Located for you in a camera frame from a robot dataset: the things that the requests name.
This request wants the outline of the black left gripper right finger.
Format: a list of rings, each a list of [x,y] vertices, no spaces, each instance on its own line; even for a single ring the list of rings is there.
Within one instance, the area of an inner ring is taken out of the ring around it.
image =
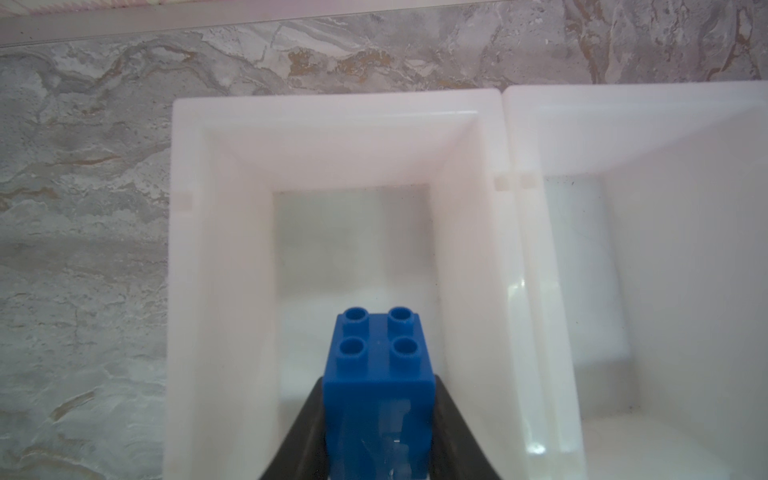
[[[500,480],[465,422],[442,379],[436,375],[428,474],[432,480]]]

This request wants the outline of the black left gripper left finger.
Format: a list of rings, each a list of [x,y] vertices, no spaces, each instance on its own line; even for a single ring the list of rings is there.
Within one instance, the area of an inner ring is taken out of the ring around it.
[[[322,380],[315,382],[261,480],[329,478]]]

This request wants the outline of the blue square lego brick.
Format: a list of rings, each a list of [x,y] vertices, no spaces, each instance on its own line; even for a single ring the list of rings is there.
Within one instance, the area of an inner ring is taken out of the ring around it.
[[[339,314],[322,399],[330,478],[427,478],[436,376],[417,313]]]

